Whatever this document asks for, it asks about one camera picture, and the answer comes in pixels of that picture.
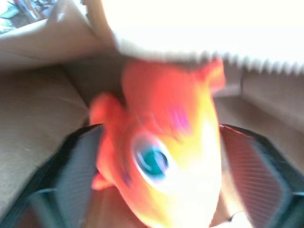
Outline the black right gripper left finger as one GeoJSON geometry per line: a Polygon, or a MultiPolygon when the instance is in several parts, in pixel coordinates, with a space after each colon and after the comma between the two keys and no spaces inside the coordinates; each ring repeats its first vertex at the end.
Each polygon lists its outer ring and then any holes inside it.
{"type": "Polygon", "coordinates": [[[103,127],[80,128],[28,180],[0,228],[82,228],[103,127]]]}

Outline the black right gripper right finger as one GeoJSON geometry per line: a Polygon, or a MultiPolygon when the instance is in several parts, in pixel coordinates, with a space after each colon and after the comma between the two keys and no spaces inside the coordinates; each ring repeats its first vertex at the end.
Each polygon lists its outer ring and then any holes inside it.
{"type": "Polygon", "coordinates": [[[228,166],[254,228],[304,228],[304,175],[264,136],[220,125],[228,166]]]}

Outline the orange fish plush toy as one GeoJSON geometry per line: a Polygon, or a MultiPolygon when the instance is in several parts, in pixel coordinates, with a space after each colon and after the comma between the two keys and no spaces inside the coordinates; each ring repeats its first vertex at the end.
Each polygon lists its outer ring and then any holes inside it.
{"type": "Polygon", "coordinates": [[[104,130],[94,190],[115,187],[148,228],[209,228],[221,188],[221,142],[213,96],[223,61],[188,69],[134,59],[122,70],[122,104],[103,92],[90,124],[104,130]]]}

